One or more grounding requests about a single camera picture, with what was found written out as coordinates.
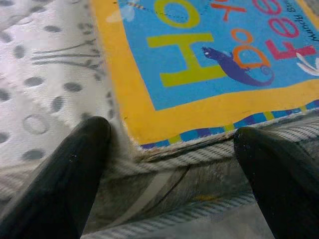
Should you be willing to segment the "blue yellow children's book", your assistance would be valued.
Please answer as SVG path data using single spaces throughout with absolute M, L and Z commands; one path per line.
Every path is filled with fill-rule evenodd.
M 142 150 L 319 111 L 304 0 L 92 0 L 120 119 Z

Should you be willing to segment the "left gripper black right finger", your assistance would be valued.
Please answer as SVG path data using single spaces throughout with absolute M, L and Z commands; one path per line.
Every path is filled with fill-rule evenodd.
M 319 167 L 299 145 L 242 127 L 234 151 L 275 239 L 319 239 Z

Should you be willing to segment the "grey quilted mattress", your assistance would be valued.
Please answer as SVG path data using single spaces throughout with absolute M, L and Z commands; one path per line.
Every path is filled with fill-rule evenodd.
M 80 239 L 275 239 L 234 151 L 234 134 L 142 150 L 129 139 L 92 0 L 0 0 L 0 214 L 82 121 L 111 125 Z M 319 111 L 249 125 L 319 167 Z

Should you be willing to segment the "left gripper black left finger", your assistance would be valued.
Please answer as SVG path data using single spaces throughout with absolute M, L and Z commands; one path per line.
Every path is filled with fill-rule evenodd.
M 0 239 L 80 239 L 104 171 L 111 125 L 82 121 L 0 214 Z

